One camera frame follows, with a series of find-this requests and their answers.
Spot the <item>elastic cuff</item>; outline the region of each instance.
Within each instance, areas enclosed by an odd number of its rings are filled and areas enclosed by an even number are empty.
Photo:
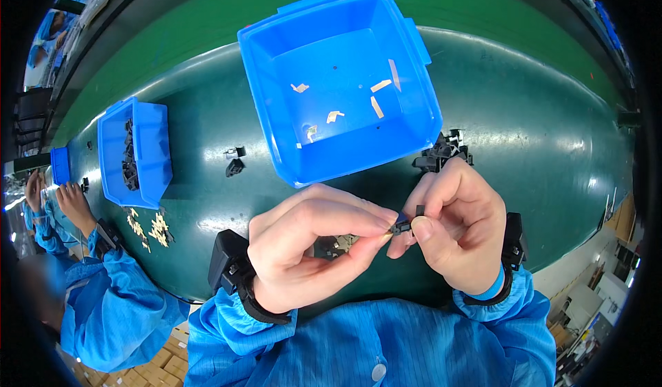
[[[505,277],[503,273],[503,267],[501,264],[499,264],[499,275],[496,277],[496,280],[487,291],[479,295],[467,295],[479,301],[491,300],[495,296],[499,295],[499,291],[501,290],[501,285],[503,285],[504,279]]]

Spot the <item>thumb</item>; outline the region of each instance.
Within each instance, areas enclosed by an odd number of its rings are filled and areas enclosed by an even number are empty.
[[[411,226],[428,265],[444,275],[451,267],[449,260],[453,253],[460,249],[458,242],[437,219],[418,216],[412,220]]]

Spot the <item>black wire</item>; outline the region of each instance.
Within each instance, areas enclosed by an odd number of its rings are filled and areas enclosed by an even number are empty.
[[[182,298],[182,297],[180,297],[180,296],[178,296],[178,295],[173,294],[172,292],[170,292],[169,290],[167,290],[167,289],[165,289],[165,288],[161,288],[161,289],[164,290],[164,291],[166,291],[166,292],[168,292],[170,295],[174,296],[174,297],[177,298],[178,300],[180,300],[180,301],[182,301],[182,302],[185,302],[185,303],[187,303],[187,304],[189,304],[189,305],[203,305],[203,304],[204,304],[204,302],[191,301],[191,300],[187,300],[186,298]]]

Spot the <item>storage bin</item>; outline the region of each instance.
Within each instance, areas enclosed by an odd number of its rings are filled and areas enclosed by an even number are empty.
[[[134,158],[140,188],[128,189],[122,177],[122,161],[127,146],[124,129],[133,118]],[[98,124],[99,167],[106,199],[120,206],[159,209],[159,201],[172,180],[168,107],[139,102],[136,97],[111,106]]]
[[[50,169],[53,171],[53,184],[65,184],[70,180],[69,151],[67,147],[50,151]]]
[[[273,166],[292,186],[436,141],[430,56],[393,0],[302,0],[237,37]]]

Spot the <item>cardboard box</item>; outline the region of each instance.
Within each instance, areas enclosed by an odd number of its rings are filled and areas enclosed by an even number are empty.
[[[179,368],[180,370],[188,371],[189,370],[189,363],[188,361],[185,361],[179,357],[173,356],[170,358],[170,361],[168,361],[168,364],[163,367],[165,371],[168,371],[169,368]]]
[[[119,372],[111,373],[106,378],[106,381],[103,383],[102,387],[127,387],[122,379],[123,375],[117,375]]]
[[[187,361],[177,356],[173,356],[163,369],[177,377],[179,380],[183,380],[184,377],[186,377],[186,372],[189,370],[189,364]]]
[[[177,355],[180,358],[183,358],[182,355],[186,356],[186,359],[188,359],[188,351],[186,350],[186,343],[179,341],[172,335],[170,338],[168,338],[168,341],[165,343],[163,348],[169,350],[173,355]]]
[[[161,387],[183,387],[184,382],[172,374],[168,374],[165,379],[161,380]]]
[[[139,375],[132,368],[122,377],[122,383],[120,385],[123,385],[123,387],[147,387],[148,383],[143,376]]]
[[[166,366],[166,364],[168,364],[168,361],[170,361],[171,357],[172,357],[172,353],[169,350],[162,348],[154,356],[154,358],[152,358],[151,363],[157,367],[163,368],[164,366]]]
[[[127,374],[128,371],[129,371],[129,368],[125,368],[124,370],[115,371],[114,373],[109,374],[109,376],[113,376],[117,379],[117,378]]]
[[[157,366],[153,366],[152,372],[146,377],[147,381],[155,386],[160,386],[162,381],[168,377],[168,372]]]

